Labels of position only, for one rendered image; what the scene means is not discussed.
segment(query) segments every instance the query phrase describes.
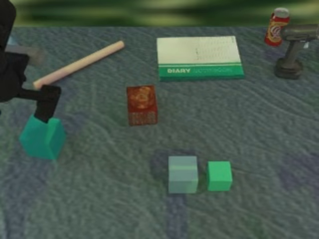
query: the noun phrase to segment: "can top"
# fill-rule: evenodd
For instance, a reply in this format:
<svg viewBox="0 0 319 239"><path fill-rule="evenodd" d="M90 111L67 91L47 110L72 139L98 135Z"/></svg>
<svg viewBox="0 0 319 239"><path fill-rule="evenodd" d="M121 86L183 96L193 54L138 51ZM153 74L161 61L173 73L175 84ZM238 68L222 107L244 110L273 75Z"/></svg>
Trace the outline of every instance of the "can top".
<svg viewBox="0 0 319 239"><path fill-rule="evenodd" d="M287 18L289 17L289 10L284 7L278 7L274 10L274 15L280 18Z"/></svg>

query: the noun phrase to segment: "red can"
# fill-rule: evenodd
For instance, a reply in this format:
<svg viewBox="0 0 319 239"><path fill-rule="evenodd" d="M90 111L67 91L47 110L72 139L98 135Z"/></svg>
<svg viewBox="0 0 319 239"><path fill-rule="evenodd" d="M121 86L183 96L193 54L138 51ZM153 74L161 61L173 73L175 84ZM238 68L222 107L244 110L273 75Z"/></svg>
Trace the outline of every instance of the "red can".
<svg viewBox="0 0 319 239"><path fill-rule="evenodd" d="M127 87L129 124L146 125L158 122L154 86Z"/></svg>
<svg viewBox="0 0 319 239"><path fill-rule="evenodd" d="M280 31L289 21L289 10L283 7L276 8L270 17L265 42L270 46L279 46L283 42Z"/></svg>

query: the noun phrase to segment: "stand base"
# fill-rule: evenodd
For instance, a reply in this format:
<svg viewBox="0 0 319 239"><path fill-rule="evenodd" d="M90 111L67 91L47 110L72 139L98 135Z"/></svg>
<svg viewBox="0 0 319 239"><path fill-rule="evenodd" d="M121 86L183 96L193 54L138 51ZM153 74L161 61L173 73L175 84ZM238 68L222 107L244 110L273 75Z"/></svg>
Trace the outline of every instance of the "stand base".
<svg viewBox="0 0 319 239"><path fill-rule="evenodd" d="M20 143L26 154L31 157L55 160L66 139L61 121L51 118L44 123L31 116L21 135Z"/></svg>
<svg viewBox="0 0 319 239"><path fill-rule="evenodd" d="M303 64L296 60L293 68L283 68L282 64L284 62L283 58L280 58L275 66L275 75L279 78L296 80L299 78L301 73L303 72Z"/></svg>

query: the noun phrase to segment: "red box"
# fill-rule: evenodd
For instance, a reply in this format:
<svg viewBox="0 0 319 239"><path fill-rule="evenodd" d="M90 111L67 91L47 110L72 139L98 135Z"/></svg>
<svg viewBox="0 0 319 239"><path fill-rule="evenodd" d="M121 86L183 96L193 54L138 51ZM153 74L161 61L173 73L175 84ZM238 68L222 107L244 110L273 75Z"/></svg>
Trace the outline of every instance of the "red box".
<svg viewBox="0 0 319 239"><path fill-rule="evenodd" d="M127 87L129 124L146 125L158 122L158 107L154 86Z"/></svg>

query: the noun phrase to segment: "gray carpet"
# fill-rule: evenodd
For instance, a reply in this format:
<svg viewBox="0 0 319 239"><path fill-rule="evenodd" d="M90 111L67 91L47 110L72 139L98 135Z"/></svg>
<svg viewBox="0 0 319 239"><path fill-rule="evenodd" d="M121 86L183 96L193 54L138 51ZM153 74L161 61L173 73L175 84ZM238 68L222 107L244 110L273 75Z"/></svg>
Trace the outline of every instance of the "gray carpet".
<svg viewBox="0 0 319 239"><path fill-rule="evenodd" d="M273 76L287 44L263 28L16 28L45 49L31 83L108 44L126 48L58 83L68 137L56 163L18 142L35 104L1 104L3 239L319 238L319 42L298 81ZM156 38L236 35L245 80L159 83ZM155 84L159 123L129 127L126 86ZM197 194L166 192L167 157L197 155ZM229 160L230 192L205 189L205 164Z"/></svg>

